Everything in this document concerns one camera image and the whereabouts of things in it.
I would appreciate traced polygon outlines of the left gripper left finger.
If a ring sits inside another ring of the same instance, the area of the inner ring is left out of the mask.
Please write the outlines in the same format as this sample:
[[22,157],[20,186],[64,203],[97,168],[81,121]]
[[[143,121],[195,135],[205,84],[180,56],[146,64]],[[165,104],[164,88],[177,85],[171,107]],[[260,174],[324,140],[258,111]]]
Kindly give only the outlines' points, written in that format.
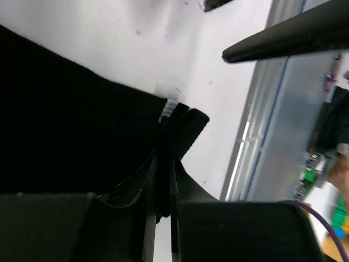
[[1,195],[1,261],[152,261],[157,157],[109,201],[94,193]]

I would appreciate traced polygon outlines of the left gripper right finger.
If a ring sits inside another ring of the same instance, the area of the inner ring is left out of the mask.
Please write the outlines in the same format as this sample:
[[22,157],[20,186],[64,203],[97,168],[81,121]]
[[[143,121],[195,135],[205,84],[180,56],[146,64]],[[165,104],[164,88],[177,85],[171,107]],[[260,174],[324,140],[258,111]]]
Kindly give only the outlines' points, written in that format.
[[305,212],[287,202],[221,202],[174,159],[173,261],[323,261]]

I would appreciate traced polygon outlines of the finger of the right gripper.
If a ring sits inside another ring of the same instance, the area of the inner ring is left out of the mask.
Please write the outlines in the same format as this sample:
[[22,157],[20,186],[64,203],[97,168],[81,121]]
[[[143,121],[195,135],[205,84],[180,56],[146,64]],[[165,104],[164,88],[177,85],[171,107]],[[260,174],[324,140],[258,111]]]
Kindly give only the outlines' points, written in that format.
[[251,35],[222,52],[239,63],[348,49],[348,1],[328,1]]

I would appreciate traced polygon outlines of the black sock white stripes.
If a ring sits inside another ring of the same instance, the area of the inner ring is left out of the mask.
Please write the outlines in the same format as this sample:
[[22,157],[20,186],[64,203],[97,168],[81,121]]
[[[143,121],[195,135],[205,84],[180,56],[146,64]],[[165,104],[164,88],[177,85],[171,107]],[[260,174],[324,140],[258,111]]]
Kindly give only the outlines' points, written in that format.
[[167,161],[208,122],[1,28],[2,193],[94,192],[115,204],[117,187],[157,153],[157,209],[167,217]]

